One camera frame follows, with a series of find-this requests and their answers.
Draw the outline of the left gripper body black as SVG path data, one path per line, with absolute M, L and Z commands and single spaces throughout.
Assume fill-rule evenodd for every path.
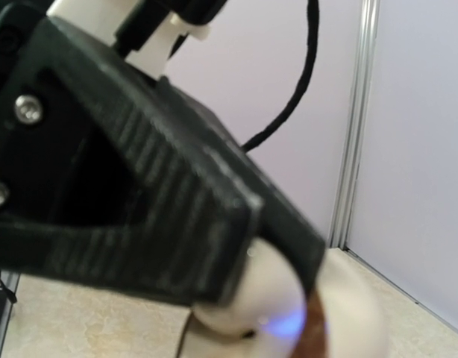
M 0 1 L 0 94 L 49 5 L 49 1 Z M 10 120 L 5 117 L 0 119 L 0 152 L 14 128 L 24 127 L 17 124 L 13 105 Z

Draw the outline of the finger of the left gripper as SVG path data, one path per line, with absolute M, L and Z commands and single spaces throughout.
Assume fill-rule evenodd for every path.
M 0 269 L 223 304 L 257 237 L 310 292 L 324 240 L 196 100 L 68 22 L 35 27 L 0 94 Z

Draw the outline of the right aluminium corner post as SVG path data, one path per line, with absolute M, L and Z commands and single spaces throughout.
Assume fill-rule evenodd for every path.
M 363 1 L 342 165 L 329 232 L 332 248 L 347 247 L 371 89 L 380 2 Z

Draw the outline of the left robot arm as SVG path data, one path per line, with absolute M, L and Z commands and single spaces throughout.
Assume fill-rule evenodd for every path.
M 269 245 L 305 294 L 324 240 L 160 69 L 222 1 L 0 1 L 0 269 L 229 304 Z

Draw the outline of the white earbud charging case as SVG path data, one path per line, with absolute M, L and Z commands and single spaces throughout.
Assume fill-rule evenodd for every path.
M 177 357 L 387 357 L 389 334 L 364 277 L 325 252 L 315 288 L 306 293 L 273 245 L 255 239 L 230 303 L 196 304 Z

